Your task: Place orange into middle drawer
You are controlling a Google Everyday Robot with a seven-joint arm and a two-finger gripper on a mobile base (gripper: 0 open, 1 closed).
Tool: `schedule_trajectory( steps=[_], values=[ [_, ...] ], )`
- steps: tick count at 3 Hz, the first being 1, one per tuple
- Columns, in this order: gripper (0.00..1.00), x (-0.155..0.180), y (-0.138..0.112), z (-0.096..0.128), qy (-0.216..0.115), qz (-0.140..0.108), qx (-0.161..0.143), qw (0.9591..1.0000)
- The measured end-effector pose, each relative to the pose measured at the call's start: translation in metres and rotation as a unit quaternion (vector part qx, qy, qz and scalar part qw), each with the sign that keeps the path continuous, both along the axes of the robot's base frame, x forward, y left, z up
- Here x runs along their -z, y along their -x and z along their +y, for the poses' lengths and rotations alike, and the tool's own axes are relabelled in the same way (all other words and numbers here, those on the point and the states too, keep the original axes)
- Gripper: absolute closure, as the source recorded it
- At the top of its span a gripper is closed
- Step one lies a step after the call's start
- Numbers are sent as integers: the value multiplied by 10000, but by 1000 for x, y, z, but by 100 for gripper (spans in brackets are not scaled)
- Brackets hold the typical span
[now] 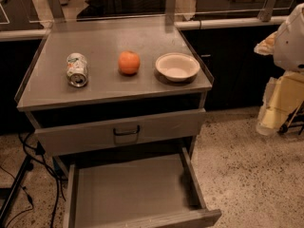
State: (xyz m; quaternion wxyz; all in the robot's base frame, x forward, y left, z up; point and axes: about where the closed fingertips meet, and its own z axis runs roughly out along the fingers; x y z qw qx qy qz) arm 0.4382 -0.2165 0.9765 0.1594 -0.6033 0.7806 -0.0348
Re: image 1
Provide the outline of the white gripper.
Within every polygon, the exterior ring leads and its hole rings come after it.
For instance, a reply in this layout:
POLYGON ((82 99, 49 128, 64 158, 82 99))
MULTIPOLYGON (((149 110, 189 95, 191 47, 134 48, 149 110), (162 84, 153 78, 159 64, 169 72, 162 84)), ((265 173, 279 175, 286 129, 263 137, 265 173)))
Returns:
POLYGON ((275 65, 289 70, 278 79, 271 77, 264 91, 256 131, 268 136, 277 132, 304 102, 304 75, 297 73, 304 71, 304 4, 296 6, 277 31, 255 46, 254 52, 274 54, 275 65))

